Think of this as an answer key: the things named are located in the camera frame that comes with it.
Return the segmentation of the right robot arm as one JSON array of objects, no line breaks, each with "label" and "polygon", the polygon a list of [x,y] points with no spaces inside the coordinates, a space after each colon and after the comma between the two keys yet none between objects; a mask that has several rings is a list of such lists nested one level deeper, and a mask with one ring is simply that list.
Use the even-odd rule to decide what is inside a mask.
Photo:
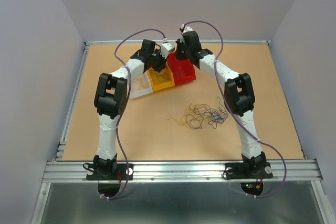
[{"label": "right robot arm", "polygon": [[246,177],[260,174],[267,160],[254,123],[255,95],[250,75],[230,69],[217,60],[210,50],[203,49],[197,32],[191,28],[188,27],[181,35],[176,41],[176,58],[188,59],[191,64],[215,78],[225,107],[236,121],[243,162],[232,167],[230,172]]}]

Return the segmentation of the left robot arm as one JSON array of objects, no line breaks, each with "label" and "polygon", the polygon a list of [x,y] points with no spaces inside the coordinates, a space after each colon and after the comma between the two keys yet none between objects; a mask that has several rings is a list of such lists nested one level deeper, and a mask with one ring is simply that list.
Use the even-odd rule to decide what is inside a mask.
[{"label": "left robot arm", "polygon": [[94,97],[100,129],[93,170],[104,178],[113,178],[117,172],[116,130],[128,103],[132,79],[150,68],[157,72],[163,70],[174,49],[173,44],[166,39],[160,44],[145,39],[141,48],[122,67],[113,73],[100,75]]}]

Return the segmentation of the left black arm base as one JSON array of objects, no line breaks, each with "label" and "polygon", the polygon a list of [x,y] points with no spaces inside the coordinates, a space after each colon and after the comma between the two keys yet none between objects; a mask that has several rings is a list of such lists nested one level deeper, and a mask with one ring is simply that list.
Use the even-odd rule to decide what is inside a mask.
[{"label": "left black arm base", "polygon": [[99,180],[132,180],[133,179],[133,164],[127,166],[126,163],[117,163],[117,168],[112,172],[105,169],[95,168],[93,163],[84,163],[83,168],[86,170],[86,180],[99,181]]}]

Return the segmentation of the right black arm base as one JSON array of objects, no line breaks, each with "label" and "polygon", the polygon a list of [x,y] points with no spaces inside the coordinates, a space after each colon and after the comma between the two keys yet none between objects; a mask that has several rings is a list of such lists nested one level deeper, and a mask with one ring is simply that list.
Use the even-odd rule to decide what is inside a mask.
[{"label": "right black arm base", "polygon": [[273,178],[269,162],[266,162],[257,168],[250,168],[243,162],[225,163],[225,170],[222,173],[222,177],[226,180],[257,179],[261,178],[261,175],[265,179]]}]

